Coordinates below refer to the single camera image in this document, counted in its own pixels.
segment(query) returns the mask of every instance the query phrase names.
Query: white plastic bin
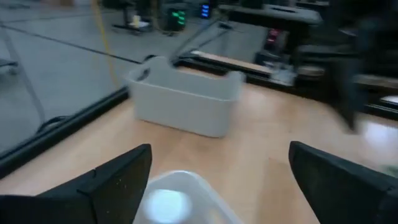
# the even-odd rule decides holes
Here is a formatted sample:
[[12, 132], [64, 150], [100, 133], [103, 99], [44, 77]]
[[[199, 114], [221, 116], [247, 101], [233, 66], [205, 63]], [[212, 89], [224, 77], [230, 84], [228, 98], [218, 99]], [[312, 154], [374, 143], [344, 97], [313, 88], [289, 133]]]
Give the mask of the white plastic bin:
[[241, 224], [242, 221], [222, 198], [199, 175], [176, 170], [149, 181], [133, 224], [153, 224], [146, 217], [145, 203], [152, 192], [164, 189], [187, 195], [191, 203], [190, 216], [183, 223], [189, 224]]
[[136, 118], [218, 138], [229, 129], [244, 75], [196, 75], [176, 70], [165, 57], [154, 57], [127, 80]]

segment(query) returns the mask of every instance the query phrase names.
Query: gray floor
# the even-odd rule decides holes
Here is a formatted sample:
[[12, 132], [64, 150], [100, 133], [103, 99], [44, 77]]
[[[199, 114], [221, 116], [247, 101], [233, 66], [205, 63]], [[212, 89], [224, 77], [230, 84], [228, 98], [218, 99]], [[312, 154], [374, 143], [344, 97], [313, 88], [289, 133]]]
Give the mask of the gray floor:
[[[111, 53], [139, 62], [149, 54], [170, 55], [208, 22], [190, 19], [187, 28], [175, 37], [160, 32], [135, 36], [123, 30], [115, 32], [111, 28], [111, 24], [121, 23], [120, 12], [103, 9], [102, 16]], [[8, 27], [7, 34], [43, 104], [46, 119], [76, 113], [116, 90], [109, 76], [106, 57], [78, 48], [102, 52], [105, 49], [90, 7], [59, 9], [33, 5], [30, 9], [0, 9], [0, 19]], [[261, 46], [265, 30], [246, 24], [235, 25], [235, 31], [202, 48], [202, 51], [251, 61]], [[218, 32], [215, 27], [210, 29], [187, 49]], [[223, 42], [228, 43], [224, 51], [221, 49]], [[7, 47], [0, 41], [0, 58], [9, 57]], [[120, 82], [123, 82], [123, 75], [136, 66], [115, 58], [112, 62]], [[4, 68], [0, 69], [0, 152], [32, 136], [39, 124], [22, 77], [10, 76]]]

